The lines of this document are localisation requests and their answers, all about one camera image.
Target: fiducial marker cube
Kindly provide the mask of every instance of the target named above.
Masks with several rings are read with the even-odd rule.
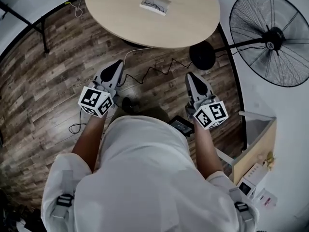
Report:
[[[103,117],[114,102],[110,93],[91,87],[84,87],[78,104],[86,113]]]
[[[228,115],[223,101],[220,101],[200,106],[193,117],[207,130],[220,125]]]

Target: white cable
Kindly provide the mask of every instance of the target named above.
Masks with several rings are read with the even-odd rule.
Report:
[[[78,7],[76,7],[75,5],[73,5],[73,4],[68,0],[68,3],[70,3],[70,5],[72,5],[72,6],[75,8],[75,17],[76,17],[76,18],[81,17],[82,14],[83,14],[83,10],[80,8],[81,2],[82,2],[82,0],[79,1]],[[78,11],[78,10],[81,11],[81,14],[80,14],[79,16],[77,16],[77,11]]]
[[[81,6],[81,2],[82,2],[82,0],[79,1],[78,7],[76,7],[75,5],[73,5],[73,4],[70,2],[70,5],[72,5],[72,6],[75,8],[75,17],[76,17],[76,18],[81,17],[82,14],[83,14],[83,10],[79,7],[79,6]],[[77,11],[78,11],[78,10],[81,11],[81,14],[80,14],[79,16],[77,16]]]
[[[147,50],[147,49],[152,49],[153,47],[148,47],[148,48],[143,48],[143,49],[135,49],[135,50],[132,50],[132,51],[129,51],[126,56],[125,56],[125,60],[124,60],[124,66],[126,66],[126,57],[129,53],[131,52],[135,52],[135,51],[141,51],[141,50]]]

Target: power cord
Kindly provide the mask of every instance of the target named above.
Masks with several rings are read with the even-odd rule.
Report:
[[[239,52],[244,51],[244,50],[247,50],[247,49],[260,49],[260,50],[263,50],[263,49],[266,48],[266,46],[263,46],[263,48],[261,48],[261,47],[262,47],[262,46],[244,48],[244,49],[241,49],[241,50],[239,50],[239,51],[233,53],[232,55],[235,55],[236,53],[239,53]],[[227,53],[224,53],[224,54],[222,54],[222,55],[220,55],[220,56],[217,56],[216,58],[220,58],[220,57],[222,57],[222,56],[224,56],[224,55],[228,55],[228,54],[227,54]]]
[[[69,127],[69,132],[71,132],[72,134],[78,134],[81,129],[82,129],[82,125],[87,125],[85,123],[82,123],[82,109],[79,111],[79,123],[78,124],[73,124]],[[79,129],[78,131],[73,131],[72,130],[72,127],[75,127],[75,126],[79,126]]]
[[[129,52],[126,54],[126,56],[125,56],[124,66],[126,65],[126,57],[128,56],[129,53],[135,52],[135,51],[146,50],[146,49],[152,49],[152,47],[144,48],[144,49],[136,49],[136,50],[129,51]],[[170,65],[169,65],[169,69],[168,69],[167,72],[164,73],[163,71],[158,70],[158,69],[156,69],[156,68],[154,68],[154,67],[149,67],[148,70],[147,70],[147,72],[146,72],[146,74],[144,75],[144,77],[142,78],[141,81],[137,80],[135,77],[131,76],[130,74],[126,74],[126,75],[125,75],[125,79],[124,79],[124,81],[122,82],[122,84],[118,85],[117,87],[122,87],[122,86],[125,84],[126,78],[127,78],[128,76],[131,77],[132,79],[134,79],[134,80],[135,80],[136,82],[138,82],[139,84],[143,84],[143,83],[144,83],[145,77],[147,76],[149,70],[151,70],[151,69],[152,69],[152,70],[155,70],[155,71],[157,71],[157,72],[159,72],[159,73],[162,73],[163,75],[168,75],[174,61],[175,61],[176,63],[181,64],[183,67],[185,67],[185,68],[187,68],[187,69],[188,69],[188,68],[190,67],[190,65],[192,64],[192,62],[190,62],[189,65],[186,66],[186,65],[180,63],[179,61],[177,61],[176,59],[172,58],[172,61],[171,61]]]
[[[254,49],[264,49],[265,47],[263,47],[263,48],[248,47],[248,48],[245,48],[245,49],[241,49],[241,50],[239,50],[239,51],[233,53],[232,55],[235,55],[236,53],[239,53],[239,52],[241,52],[241,51],[244,51],[244,50],[247,50],[247,49],[251,49],[251,48],[254,48]],[[129,52],[126,54],[126,56],[125,56],[124,65],[126,65],[126,57],[128,56],[128,54],[130,54],[131,52],[141,51],[141,50],[146,50],[146,49],[152,49],[152,47],[143,48],[143,49],[136,49],[136,50],[129,51]],[[216,58],[220,58],[220,57],[222,57],[222,56],[224,56],[224,55],[227,55],[227,53],[224,53],[224,54],[222,54],[222,55],[220,55],[220,56],[217,56]],[[172,67],[172,65],[173,65],[173,62],[179,63],[179,64],[181,64],[184,68],[187,68],[187,69],[188,69],[188,68],[190,67],[190,65],[192,64],[192,62],[190,62],[190,63],[188,64],[188,66],[186,66],[186,65],[180,63],[179,61],[177,61],[176,59],[172,58],[172,61],[171,61],[170,65],[169,65],[169,69],[168,69],[168,71],[167,71],[166,73],[164,73],[163,71],[158,70],[158,69],[156,69],[156,68],[154,68],[154,67],[149,67],[148,70],[147,70],[147,72],[146,72],[146,74],[144,75],[144,77],[142,78],[141,81],[137,80],[135,77],[131,76],[130,74],[126,74],[123,83],[120,84],[120,85],[118,85],[117,87],[122,87],[122,86],[125,84],[126,78],[127,78],[128,76],[131,77],[132,79],[134,79],[134,80],[135,80],[136,82],[138,82],[139,84],[143,84],[143,83],[144,83],[144,79],[145,79],[145,77],[147,76],[147,74],[148,74],[148,72],[149,72],[150,69],[153,69],[153,70],[155,70],[155,71],[157,71],[157,72],[159,72],[159,73],[162,73],[163,75],[168,75],[168,74],[169,74],[169,71],[170,71],[170,69],[171,69],[171,67]],[[82,109],[81,109],[80,112],[79,112],[79,123],[73,124],[73,125],[71,125],[71,126],[69,127],[69,132],[70,132],[70,133],[72,133],[72,134],[78,134],[78,133],[81,131],[82,125],[87,125],[87,124],[85,124],[85,123],[82,123],[82,117],[81,117],[81,116],[82,116]],[[78,127],[79,127],[79,128],[78,128],[78,131],[73,131],[73,130],[72,130],[72,127],[75,127],[75,126],[78,126]]]
[[[79,18],[79,17],[81,17],[83,15],[83,10],[80,8],[81,2],[82,2],[82,0],[79,1],[79,4],[78,4],[77,7],[75,5],[73,5],[69,0],[67,2],[65,2],[65,4],[70,4],[71,6],[73,6],[75,8],[75,17],[76,18]]]

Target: white box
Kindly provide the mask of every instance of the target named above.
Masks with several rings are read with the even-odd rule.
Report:
[[[193,117],[205,129],[220,125],[228,115],[223,101],[200,106]]]
[[[256,196],[256,191],[261,189],[261,182],[268,173],[267,168],[256,163],[241,180],[237,187],[250,199]]]
[[[91,87],[84,87],[78,105],[88,114],[103,117],[114,104],[110,93]]]

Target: wooden tabletop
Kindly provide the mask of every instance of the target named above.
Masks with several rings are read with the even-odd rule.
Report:
[[[207,39],[220,19],[218,0],[169,0],[166,15],[140,7],[143,0],[85,0],[93,18],[127,41],[180,48]]]

